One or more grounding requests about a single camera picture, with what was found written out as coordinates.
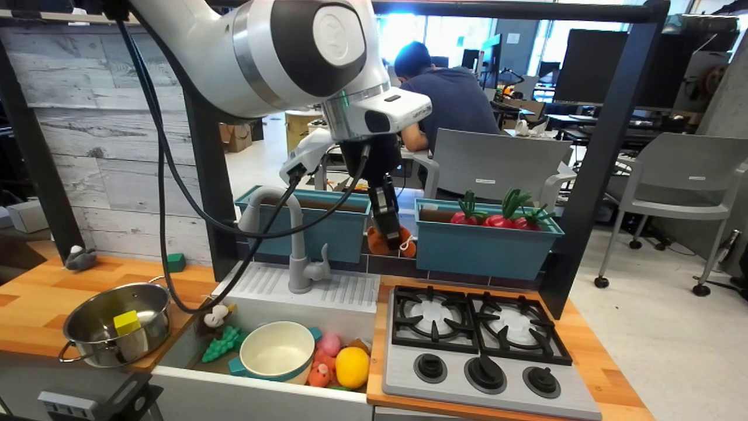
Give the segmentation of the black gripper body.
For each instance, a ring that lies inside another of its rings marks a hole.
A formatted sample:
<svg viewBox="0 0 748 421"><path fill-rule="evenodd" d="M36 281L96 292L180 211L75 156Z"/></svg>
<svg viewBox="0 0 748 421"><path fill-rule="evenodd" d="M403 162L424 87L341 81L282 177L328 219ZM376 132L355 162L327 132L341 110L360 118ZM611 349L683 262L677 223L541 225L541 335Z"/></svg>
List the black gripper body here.
<svg viewBox="0 0 748 421"><path fill-rule="evenodd" d="M372 186L382 186L388 182L388 172L401 162L394 132L348 141L341 145L341 155L348 172L360 175Z"/></svg>

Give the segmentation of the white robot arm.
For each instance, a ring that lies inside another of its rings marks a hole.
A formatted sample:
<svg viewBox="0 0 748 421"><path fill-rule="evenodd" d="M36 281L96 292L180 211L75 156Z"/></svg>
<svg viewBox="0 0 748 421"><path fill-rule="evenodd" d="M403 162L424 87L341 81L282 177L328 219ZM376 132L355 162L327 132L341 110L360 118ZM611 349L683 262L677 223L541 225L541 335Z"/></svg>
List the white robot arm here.
<svg viewBox="0 0 748 421"><path fill-rule="evenodd" d="M226 116L314 107L323 124L284 162L284 180L311 172L337 145L369 182L376 230L399 235L388 172L394 136L431 111L422 94L394 87L380 60L372 0L125 0L187 85Z"/></svg>

